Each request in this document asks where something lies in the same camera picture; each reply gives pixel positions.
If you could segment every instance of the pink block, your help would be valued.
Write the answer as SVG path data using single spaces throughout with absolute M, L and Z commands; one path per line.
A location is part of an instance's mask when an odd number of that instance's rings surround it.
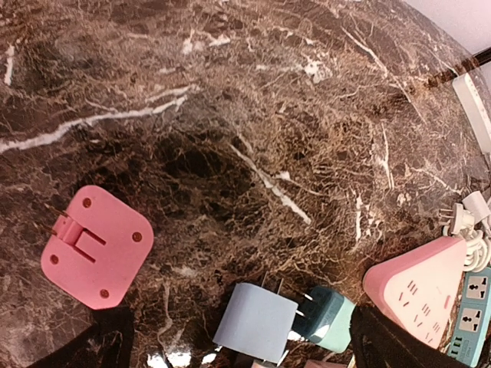
M 346 368 L 343 364 L 321 362 L 320 360 L 307 360 L 305 368 Z
M 382 313 L 436 348 L 459 290 L 466 250 L 463 239 L 443 236 L 370 268 L 363 288 Z
M 153 245 L 146 218 L 98 186 L 81 188 L 54 224 L 41 268 L 92 309 L 116 307 Z

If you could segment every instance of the round hole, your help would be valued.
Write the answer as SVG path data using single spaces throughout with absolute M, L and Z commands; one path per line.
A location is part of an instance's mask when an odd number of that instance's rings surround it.
M 136 242 L 141 242 L 142 236 L 139 232 L 134 232 L 132 238 Z
M 86 198 L 86 199 L 84 199 L 84 201 L 82 202 L 82 205 L 83 205 L 83 206 L 84 206 L 86 209 L 88 209 L 88 208 L 91 206 L 91 204 L 92 204 L 92 201 L 91 201 L 91 199 L 90 199 L 90 198 Z

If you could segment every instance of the marble table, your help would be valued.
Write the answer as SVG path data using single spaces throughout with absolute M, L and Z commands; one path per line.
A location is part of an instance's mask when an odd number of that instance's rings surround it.
M 45 204 L 81 186 L 155 232 L 124 300 L 132 367 L 195 368 L 234 284 L 366 302 L 370 266 L 489 185 L 449 82 L 474 61 L 398 0 L 0 0 L 0 51 L 1 367 L 91 324 L 39 264 Z M 288 347 L 290 367 L 328 355 Z

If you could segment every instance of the screw hole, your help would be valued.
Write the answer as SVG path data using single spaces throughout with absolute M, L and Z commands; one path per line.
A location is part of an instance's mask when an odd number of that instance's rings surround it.
M 141 242 L 142 236 L 139 232 L 134 232 L 131 238 L 136 242 Z

